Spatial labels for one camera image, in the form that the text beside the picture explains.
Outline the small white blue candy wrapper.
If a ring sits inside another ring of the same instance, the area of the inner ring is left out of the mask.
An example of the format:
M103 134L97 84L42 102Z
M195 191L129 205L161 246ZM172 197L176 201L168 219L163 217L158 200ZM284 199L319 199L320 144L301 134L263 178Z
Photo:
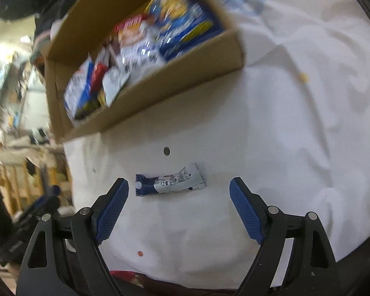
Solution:
M135 195L149 196L153 194L166 194L194 191L206 188L206 182L199 167L195 163L182 168L179 172L163 176L146 177L142 174L135 175Z

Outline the white blue snack bag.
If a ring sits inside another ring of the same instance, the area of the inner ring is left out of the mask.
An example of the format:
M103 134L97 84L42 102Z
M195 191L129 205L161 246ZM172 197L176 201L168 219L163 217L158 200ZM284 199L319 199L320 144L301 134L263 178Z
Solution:
M90 56L71 76L64 93L65 109L70 120L77 120L82 105L90 99L91 75L94 63Z

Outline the small red cake snack packet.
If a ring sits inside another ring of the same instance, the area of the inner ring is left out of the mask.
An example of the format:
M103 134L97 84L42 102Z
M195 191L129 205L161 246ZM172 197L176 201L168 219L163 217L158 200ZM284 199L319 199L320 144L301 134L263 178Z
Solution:
M146 37L146 14L134 15L115 26L115 32L121 48L133 45Z

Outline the blue yellow tiger snack bag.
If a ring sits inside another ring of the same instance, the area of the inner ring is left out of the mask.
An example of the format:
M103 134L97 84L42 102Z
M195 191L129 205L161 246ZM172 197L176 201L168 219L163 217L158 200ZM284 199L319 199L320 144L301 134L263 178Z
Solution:
M224 31L210 8L198 0L151 0L146 13L153 19L159 50L166 61Z

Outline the yellow cheese snack bag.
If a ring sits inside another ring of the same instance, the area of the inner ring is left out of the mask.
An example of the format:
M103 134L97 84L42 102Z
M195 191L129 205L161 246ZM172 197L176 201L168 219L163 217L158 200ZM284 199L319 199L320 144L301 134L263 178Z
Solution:
M101 88L100 91L98 91L97 100L100 103L100 106L106 107L107 101L106 101L106 96L105 96L105 90L103 88Z

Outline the white rice cake snack packet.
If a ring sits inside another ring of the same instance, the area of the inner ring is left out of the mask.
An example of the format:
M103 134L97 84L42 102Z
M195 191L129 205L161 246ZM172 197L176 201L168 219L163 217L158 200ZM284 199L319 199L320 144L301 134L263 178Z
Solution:
M115 66L103 76L107 107L110 107L119 93L127 86L133 86L146 76L166 64L159 51L155 37L145 28L146 37L128 47L120 47L115 57Z

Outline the brown chocolate snack packet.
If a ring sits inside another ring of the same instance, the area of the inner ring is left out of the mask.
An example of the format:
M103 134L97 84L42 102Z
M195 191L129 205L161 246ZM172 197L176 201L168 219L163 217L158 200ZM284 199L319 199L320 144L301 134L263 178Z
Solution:
M97 93L102 88L102 80L105 73L115 66L115 57L120 52L117 37L110 36L100 49L93 66L91 76L91 93Z

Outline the white cartoon bed sheet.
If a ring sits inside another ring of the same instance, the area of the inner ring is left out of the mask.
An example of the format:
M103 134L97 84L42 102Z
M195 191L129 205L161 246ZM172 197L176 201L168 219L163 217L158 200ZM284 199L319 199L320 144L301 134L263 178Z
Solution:
M244 67L65 144L76 208L119 177L198 165L206 187L131 192L101 253L112 271L235 289L258 251L230 201L239 176L283 212L314 211L341 260L370 237L370 22L356 0L221 0Z

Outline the brown cardboard box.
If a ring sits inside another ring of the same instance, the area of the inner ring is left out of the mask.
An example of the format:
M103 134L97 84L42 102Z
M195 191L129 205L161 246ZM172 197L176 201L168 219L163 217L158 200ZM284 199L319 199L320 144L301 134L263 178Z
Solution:
M243 64L218 0L79 0L46 57L54 137L104 131Z

